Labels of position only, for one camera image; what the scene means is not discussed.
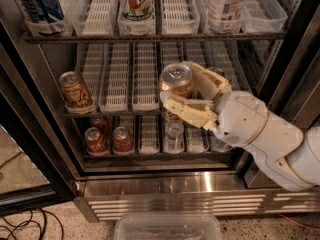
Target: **refrigerator door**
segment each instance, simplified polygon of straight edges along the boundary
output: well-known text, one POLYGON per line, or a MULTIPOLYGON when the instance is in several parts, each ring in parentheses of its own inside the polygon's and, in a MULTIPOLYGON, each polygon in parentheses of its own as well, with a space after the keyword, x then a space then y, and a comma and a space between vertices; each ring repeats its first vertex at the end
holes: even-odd
POLYGON ((1 38, 0 216, 70 201, 77 191, 70 171, 59 159, 54 135, 48 134, 52 131, 48 121, 38 113, 36 103, 30 99, 26 103, 30 92, 23 79, 14 76, 17 69, 3 41, 1 38), (15 86, 24 93, 19 93, 15 86))

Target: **soda can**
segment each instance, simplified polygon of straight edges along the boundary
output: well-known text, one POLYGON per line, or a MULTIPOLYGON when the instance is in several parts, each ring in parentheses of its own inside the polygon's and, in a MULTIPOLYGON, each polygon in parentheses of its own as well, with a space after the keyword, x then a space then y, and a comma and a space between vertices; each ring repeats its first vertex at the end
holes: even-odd
POLYGON ((70 108, 86 108, 92 105, 92 97, 80 74, 69 71, 59 78, 61 91, 70 108))
POLYGON ((109 136, 110 126, 106 117, 104 116, 90 117, 89 123, 91 127, 97 127, 105 136, 109 136))
MULTIPOLYGON (((166 66, 159 79, 160 91, 169 91, 172 94, 182 96, 184 98, 191 98, 194 87, 194 79, 192 70, 185 63, 173 63, 166 66)), ((163 109, 163 117, 167 122, 179 123, 182 120, 163 109)))
POLYGON ((84 141, 91 153, 103 153, 108 151, 108 142, 103 133, 97 127, 91 127, 84 134, 84 141))
POLYGON ((129 152, 133 149, 130 130, 124 126, 114 129, 112 134, 113 149, 116 152, 129 152))
POLYGON ((124 19, 143 21, 152 16, 152 0, 120 0, 120 12, 124 19))
POLYGON ((59 0, 21 0, 37 32, 43 36, 60 34, 65 30, 64 14, 59 0))

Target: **white robotic arm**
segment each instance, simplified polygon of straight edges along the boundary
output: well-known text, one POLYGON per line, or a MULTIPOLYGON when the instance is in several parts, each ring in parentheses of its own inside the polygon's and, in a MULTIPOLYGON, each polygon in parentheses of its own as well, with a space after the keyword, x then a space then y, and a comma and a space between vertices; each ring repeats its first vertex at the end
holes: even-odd
MULTIPOLYGON (((193 63, 193 72, 199 73, 199 67, 193 63)), ((163 106, 184 121, 247 150, 259 169, 283 188, 301 191, 320 185, 319 128, 311 129, 304 138, 300 129, 269 111, 261 100, 248 92, 231 92, 231 88, 218 95, 213 107, 208 101, 188 101, 168 93, 160 97, 163 106)))

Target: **can lid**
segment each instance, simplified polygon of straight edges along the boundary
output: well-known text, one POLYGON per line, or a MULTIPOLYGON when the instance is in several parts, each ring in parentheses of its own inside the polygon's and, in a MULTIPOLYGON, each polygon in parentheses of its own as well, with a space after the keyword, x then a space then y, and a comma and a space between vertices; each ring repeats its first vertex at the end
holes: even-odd
POLYGON ((63 73, 59 78, 59 85, 63 87, 72 87, 79 83, 80 75, 74 71, 63 73))
POLYGON ((192 80, 192 71, 187 65, 171 64, 162 71, 162 78, 169 86, 183 86, 192 80))
POLYGON ((90 124, 100 124, 103 121, 103 119, 103 116, 90 117, 89 122, 90 124))
POLYGON ((119 126, 113 131, 113 138, 115 140, 125 140, 129 136, 129 129, 124 126, 119 126))
POLYGON ((100 138, 101 131, 97 127, 91 127, 86 130, 84 138, 88 141, 96 141, 100 138))

